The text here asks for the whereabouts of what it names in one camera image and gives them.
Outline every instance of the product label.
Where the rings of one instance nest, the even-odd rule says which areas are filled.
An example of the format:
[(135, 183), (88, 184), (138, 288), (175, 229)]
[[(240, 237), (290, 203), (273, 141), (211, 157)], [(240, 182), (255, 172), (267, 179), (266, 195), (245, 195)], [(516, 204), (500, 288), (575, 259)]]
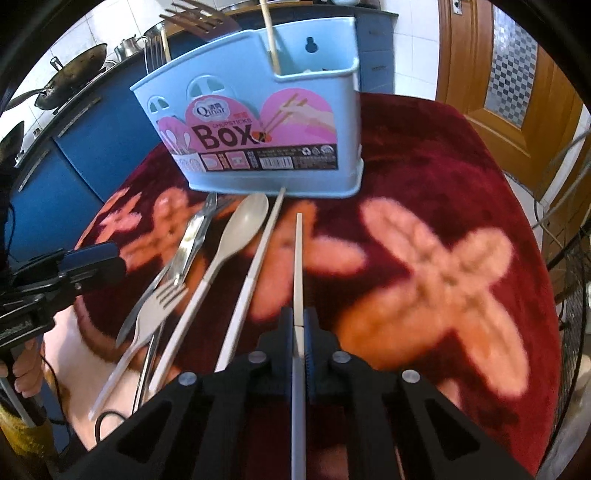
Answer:
[(160, 137), (183, 171), (338, 168), (333, 112), (309, 90), (271, 95), (260, 118), (237, 100), (202, 96), (189, 104), (184, 120), (158, 121)]

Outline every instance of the wooden fork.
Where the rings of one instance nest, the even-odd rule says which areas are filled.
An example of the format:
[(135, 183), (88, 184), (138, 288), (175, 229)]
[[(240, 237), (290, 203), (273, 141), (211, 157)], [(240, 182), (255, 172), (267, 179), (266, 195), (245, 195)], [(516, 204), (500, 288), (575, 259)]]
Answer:
[(154, 290), (154, 293), (146, 300), (138, 314), (138, 320), (135, 325), (134, 340), (125, 351), (117, 367), (109, 376), (107, 382), (97, 397), (95, 404), (88, 414), (89, 420), (94, 420), (99, 410), (102, 409), (106, 400), (111, 395), (113, 389), (123, 376), (123, 373), (129, 366), (131, 359), (138, 353), (146, 343), (150, 341), (156, 329), (170, 315), (174, 308), (180, 303), (187, 287), (184, 283), (174, 284), (174, 279), (164, 283), (161, 287)]
[(173, 6), (184, 9), (183, 12), (175, 12), (167, 8), (165, 11), (173, 16), (160, 15), (160, 18), (183, 27), (206, 42), (242, 30), (236, 20), (208, 5), (194, 0), (182, 1), (186, 5), (173, 2)]

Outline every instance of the drawer handle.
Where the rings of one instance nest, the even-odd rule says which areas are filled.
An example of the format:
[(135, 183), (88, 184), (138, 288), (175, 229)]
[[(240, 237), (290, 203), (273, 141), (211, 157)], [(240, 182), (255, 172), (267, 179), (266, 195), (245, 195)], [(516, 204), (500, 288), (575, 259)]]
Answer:
[(25, 178), (22, 180), (22, 183), (19, 185), (18, 187), (18, 191), (22, 192), (23, 188), (25, 187), (25, 185), (27, 184), (27, 182), (30, 180), (31, 176), (33, 175), (33, 172), (35, 172), (35, 170), (37, 169), (37, 167), (39, 166), (39, 164), (43, 161), (43, 159), (49, 154), (49, 150), (45, 150), (37, 159), (37, 161), (33, 164), (33, 166), (31, 167), (31, 169), (27, 172), (27, 175), (25, 176)]
[(64, 129), (58, 134), (57, 138), (61, 138), (69, 129), (72, 125), (74, 125), (82, 115), (84, 115), (88, 110), (91, 109), (91, 107), (93, 107), (94, 105), (96, 105), (97, 103), (99, 103), (101, 101), (101, 97), (97, 97), (94, 100), (91, 101), (91, 103), (89, 103), (88, 105), (86, 105), (82, 110), (80, 110), (80, 112), (78, 112), (76, 114), (76, 116), (70, 120), (70, 122), (64, 127)]

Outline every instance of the brown fork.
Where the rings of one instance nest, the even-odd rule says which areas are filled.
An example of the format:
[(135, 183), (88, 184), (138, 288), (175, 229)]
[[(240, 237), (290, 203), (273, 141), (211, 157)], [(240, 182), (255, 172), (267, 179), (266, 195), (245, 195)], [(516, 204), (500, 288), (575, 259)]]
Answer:
[(183, 27), (206, 42), (242, 30), (242, 27), (236, 20), (208, 5), (201, 4), (195, 0), (182, 1), (187, 5), (173, 2), (173, 6), (184, 8), (185, 11), (174, 12), (167, 8), (166, 11), (173, 14), (173, 16), (160, 15), (160, 18), (164, 18), (179, 27)]

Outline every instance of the countertop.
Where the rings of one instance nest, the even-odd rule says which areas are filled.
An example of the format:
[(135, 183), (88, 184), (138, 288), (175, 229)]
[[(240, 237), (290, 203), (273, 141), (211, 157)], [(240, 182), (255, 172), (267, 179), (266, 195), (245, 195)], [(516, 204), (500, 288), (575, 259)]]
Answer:
[[(310, 1), (302, 0), (302, 1), (295, 1), (295, 2), (279, 2), (276, 4), (269, 4), (271, 9), (280, 9), (280, 8), (294, 8), (294, 7), (308, 7), (314, 8), (318, 10), (330, 11), (334, 12), (335, 9), (343, 10), (350, 15), (351, 13), (360, 12), (360, 11), (372, 11), (372, 12), (380, 12), (384, 15), (392, 16), (393, 18), (397, 17), (398, 14), (391, 13), (391, 12), (383, 12), (371, 7), (341, 7), (339, 5), (315, 5)], [(226, 15), (240, 15), (249, 12), (256, 12), (260, 11), (261, 7), (259, 5), (256, 6), (249, 6), (244, 7), (238, 10), (234, 10), (231, 12), (227, 12)], [(184, 31), (178, 25), (172, 24), (167, 22), (166, 23), (166, 33), (169, 37), (177, 35)], [(75, 115), (81, 107), (84, 108), (85, 105), (83, 104), (83, 100), (88, 96), (88, 94), (93, 91), (95, 88), (100, 86), (102, 83), (107, 81), (117, 72), (120, 72), (126, 66), (129, 66), (131, 63), (135, 63), (136, 61), (144, 62), (144, 55), (143, 53), (138, 53), (122, 62), (119, 62), (117, 65), (114, 65), (107, 71), (101, 73), (100, 75), (96, 76), (88, 85), (86, 85), (81, 91), (75, 94), (66, 105), (64, 105), (57, 115), (46, 125), (46, 127), (41, 131), (41, 133), (37, 136), (37, 138), (33, 141), (31, 146), (25, 152), (25, 154), (19, 159), (17, 168), (19, 172), (22, 174), (24, 171), (28, 170), (35, 161), (35, 154), (39, 153), (39, 149), (42, 144), (48, 140), (50, 137), (56, 134), (56, 129), (59, 125), (64, 121), (64, 119)]]

